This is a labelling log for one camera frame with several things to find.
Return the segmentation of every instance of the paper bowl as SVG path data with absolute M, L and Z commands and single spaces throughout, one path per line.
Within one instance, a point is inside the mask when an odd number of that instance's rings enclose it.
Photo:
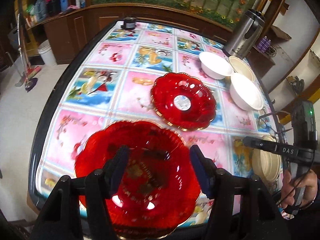
M 230 95 L 241 109 L 261 110 L 263 98 L 259 89 L 244 75 L 233 73 L 231 75 Z
M 256 78 L 252 69 L 244 61 L 238 57 L 230 56 L 229 63 L 237 73 L 244 75 L 252 82 L 255 81 Z
M 234 72 L 232 66 L 224 58 L 214 53 L 201 52 L 199 59 L 204 73 L 214 79 L 229 77 Z
M 276 140 L 270 135 L 262 137 L 263 140 L 275 142 Z M 253 172 L 257 174 L 262 180 L 267 182 L 274 182 L 280 172 L 280 155 L 270 152 L 262 151 L 259 149 L 253 150 L 252 155 L 252 168 Z

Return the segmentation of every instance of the table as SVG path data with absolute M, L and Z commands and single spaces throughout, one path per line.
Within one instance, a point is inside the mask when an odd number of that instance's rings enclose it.
M 62 175 L 74 178 L 75 158 L 94 132 L 118 120 L 152 120 L 169 127 L 150 101 L 154 80 L 167 72 L 188 73 L 212 91 L 217 108 L 208 128 L 169 128 L 176 130 L 188 146 L 198 144 L 217 167 L 237 176 L 252 175 L 252 149 L 244 147 L 241 139 L 274 135 L 277 130 L 278 120 L 273 116 L 265 118 L 267 125 L 258 121 L 273 107 L 257 78 L 254 84 L 263 94 L 263 109 L 244 111 L 231 99 L 227 80 L 212 79 L 202 71 L 198 57 L 202 51 L 228 60 L 221 51 L 222 44 L 150 22 L 139 22 L 134 31 L 126 32 L 120 29 L 121 25 L 118 21 L 107 26 L 87 44 L 63 73 L 43 110 L 31 152 L 28 188 L 38 208 L 42 208 Z M 282 177 L 281 168 L 278 179 L 267 185 L 271 193 L 279 191 Z M 211 205 L 212 201 L 201 194 L 192 217 L 181 227 L 207 222 Z M 239 209 L 240 196 L 235 196 L 234 213 Z M 80 210 L 85 217 L 85 208 L 81 206 Z

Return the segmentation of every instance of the white bucket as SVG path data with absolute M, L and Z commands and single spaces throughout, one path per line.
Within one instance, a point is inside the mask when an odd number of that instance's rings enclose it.
M 48 40 L 40 44 L 38 48 L 38 52 L 42 60 L 48 67 L 51 67 L 57 64 Z

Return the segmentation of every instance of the red scalloped dish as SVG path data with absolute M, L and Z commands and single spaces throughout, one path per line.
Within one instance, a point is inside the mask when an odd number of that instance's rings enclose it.
M 157 78 L 151 96 L 156 113 L 168 125 L 184 131 L 206 128 L 216 115 L 216 101 L 210 89 L 185 73 L 167 73 Z
M 106 200 L 117 234 L 159 238 L 193 213 L 200 187 L 183 139 L 146 121 L 115 122 L 88 139 L 75 163 L 77 177 L 102 168 L 121 145 L 131 149 L 118 192 Z M 85 197 L 80 197 L 85 204 Z

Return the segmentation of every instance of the orange fish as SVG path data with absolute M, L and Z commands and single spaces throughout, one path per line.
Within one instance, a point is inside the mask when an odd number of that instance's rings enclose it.
M 155 33 L 149 33 L 150 36 L 160 37 L 161 35 Z
M 210 48 L 210 51 L 213 53 L 219 53 L 217 50 Z

